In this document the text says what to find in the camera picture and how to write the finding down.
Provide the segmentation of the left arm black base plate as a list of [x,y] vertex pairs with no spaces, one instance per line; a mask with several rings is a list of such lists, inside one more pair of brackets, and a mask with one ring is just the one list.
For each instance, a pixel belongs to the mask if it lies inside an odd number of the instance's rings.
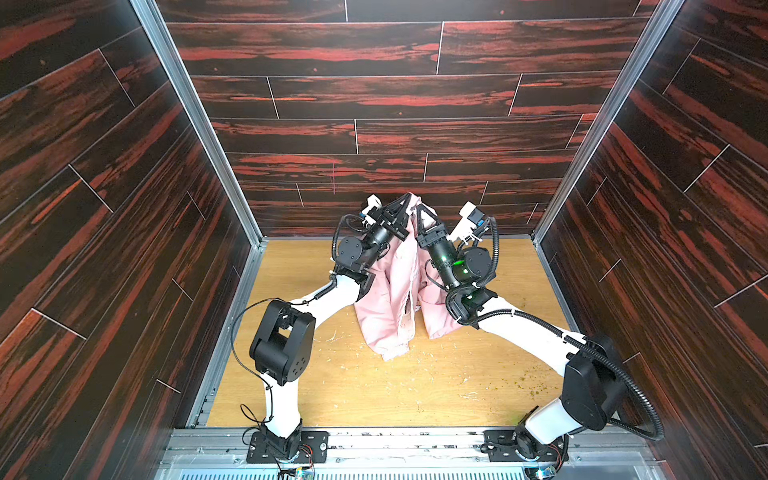
[[299,429],[288,437],[279,437],[264,429],[255,431],[246,455],[247,464],[322,464],[327,460],[330,433]]

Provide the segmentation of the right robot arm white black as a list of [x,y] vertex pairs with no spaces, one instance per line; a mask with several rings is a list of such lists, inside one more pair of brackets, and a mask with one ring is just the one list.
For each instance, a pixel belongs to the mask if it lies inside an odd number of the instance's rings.
[[500,259],[494,217],[466,203],[452,231],[427,206],[416,208],[416,239],[427,251],[449,316],[462,326],[496,335],[548,365],[563,380],[560,395],[530,411],[512,437],[515,453],[540,461],[563,454],[569,436],[614,425],[649,441],[660,441],[660,415],[623,368],[612,340],[557,327],[525,312],[489,289]]

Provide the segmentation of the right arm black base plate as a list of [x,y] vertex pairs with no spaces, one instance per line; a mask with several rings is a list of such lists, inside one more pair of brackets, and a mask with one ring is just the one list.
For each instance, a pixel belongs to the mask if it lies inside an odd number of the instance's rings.
[[568,459],[568,441],[561,436],[549,444],[538,443],[533,437],[518,439],[515,430],[485,430],[480,451],[490,462],[562,463]]

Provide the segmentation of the pink zip-up jacket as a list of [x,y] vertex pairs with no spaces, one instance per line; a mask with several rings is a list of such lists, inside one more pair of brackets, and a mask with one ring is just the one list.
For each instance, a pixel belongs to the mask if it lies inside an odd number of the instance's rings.
[[418,312],[432,340],[460,328],[446,309],[446,293],[434,284],[438,274],[429,253],[416,240],[416,208],[421,204],[418,196],[410,199],[408,236],[392,240],[387,253],[372,267],[375,278],[369,292],[354,305],[365,342],[385,361],[409,352]]

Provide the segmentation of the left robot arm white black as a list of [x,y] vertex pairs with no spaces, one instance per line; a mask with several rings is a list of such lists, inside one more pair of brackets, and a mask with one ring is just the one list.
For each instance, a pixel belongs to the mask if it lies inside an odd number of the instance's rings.
[[301,445],[298,379],[309,364],[316,328],[369,293],[373,266],[395,239],[408,236],[411,198],[406,193],[384,205],[372,195],[359,214],[344,215],[333,236],[329,282],[300,299],[268,303],[249,356],[266,399],[266,416],[253,439],[275,457],[291,459]]

